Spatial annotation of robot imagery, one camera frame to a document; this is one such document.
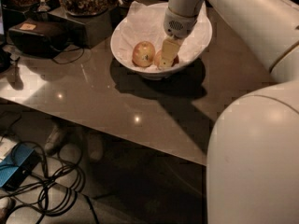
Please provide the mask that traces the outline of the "white rounded gripper body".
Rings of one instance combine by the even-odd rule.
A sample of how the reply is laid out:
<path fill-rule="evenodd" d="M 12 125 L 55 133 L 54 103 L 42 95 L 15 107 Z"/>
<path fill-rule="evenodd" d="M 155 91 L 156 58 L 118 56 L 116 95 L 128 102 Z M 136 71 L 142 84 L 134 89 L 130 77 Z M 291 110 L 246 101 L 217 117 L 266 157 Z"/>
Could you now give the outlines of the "white rounded gripper body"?
<path fill-rule="evenodd" d="M 164 31 L 169 36 L 184 39 L 191 34 L 196 23 L 197 15 L 191 17 L 180 16 L 169 7 L 165 11 Z"/>

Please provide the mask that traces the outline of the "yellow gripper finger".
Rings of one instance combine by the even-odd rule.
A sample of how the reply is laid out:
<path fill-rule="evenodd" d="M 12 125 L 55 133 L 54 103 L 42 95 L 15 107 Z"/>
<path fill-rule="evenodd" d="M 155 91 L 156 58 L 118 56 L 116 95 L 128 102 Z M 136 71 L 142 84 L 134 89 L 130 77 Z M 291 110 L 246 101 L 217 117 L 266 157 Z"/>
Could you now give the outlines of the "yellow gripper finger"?
<path fill-rule="evenodd" d="M 159 63 L 159 67 L 161 69 L 165 69 L 173 65 L 182 43 L 182 39 L 178 39 L 173 36 L 168 36 L 163 41 L 161 49 L 161 59 Z"/>

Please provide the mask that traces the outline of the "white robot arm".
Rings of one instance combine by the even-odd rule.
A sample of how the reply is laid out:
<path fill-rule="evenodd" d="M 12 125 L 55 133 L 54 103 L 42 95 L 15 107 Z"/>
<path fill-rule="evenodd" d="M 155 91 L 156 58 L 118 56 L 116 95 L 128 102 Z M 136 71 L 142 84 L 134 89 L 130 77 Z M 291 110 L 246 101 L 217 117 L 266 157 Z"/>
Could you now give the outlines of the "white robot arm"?
<path fill-rule="evenodd" d="M 187 37 L 203 1 L 276 81 L 235 100 L 214 125 L 207 224 L 299 224 L 299 7 L 290 0 L 169 0 L 166 33 Z"/>

